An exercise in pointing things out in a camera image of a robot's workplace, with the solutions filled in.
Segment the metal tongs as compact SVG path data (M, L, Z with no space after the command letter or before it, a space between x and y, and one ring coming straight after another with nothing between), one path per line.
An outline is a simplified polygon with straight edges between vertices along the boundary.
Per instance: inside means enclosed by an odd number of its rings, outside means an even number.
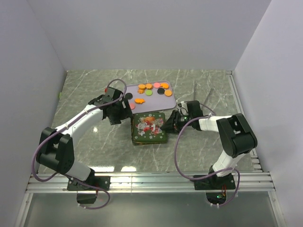
M211 98L214 94L213 87L207 87L200 84L196 80L193 81L193 99L199 101L203 105L211 106Z

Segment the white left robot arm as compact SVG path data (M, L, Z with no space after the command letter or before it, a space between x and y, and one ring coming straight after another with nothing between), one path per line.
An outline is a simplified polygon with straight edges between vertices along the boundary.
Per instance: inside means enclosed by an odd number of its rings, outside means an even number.
M100 178L95 171L75 159L74 147L83 134L99 121L108 119L111 125L132 117L125 97L126 91L107 87L103 95L89 101L88 105L65 124L54 129L45 128L33 162L54 170L79 184L82 190L108 190L110 177Z

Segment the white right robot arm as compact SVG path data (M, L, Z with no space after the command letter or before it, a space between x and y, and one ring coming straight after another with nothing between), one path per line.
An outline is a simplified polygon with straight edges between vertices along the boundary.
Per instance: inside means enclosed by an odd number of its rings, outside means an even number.
M181 134L188 126L197 131L219 133L223 151L210 167L208 175L189 177L183 174L178 166L177 141L174 146L176 169L181 176L190 181L209 179L209 185L214 189L224 185L226 176L235 170L237 163L258 145L256 135L243 114L218 116L211 108L197 100L179 103L177 110L172 111L161 129L167 133L177 134L177 140L180 140Z

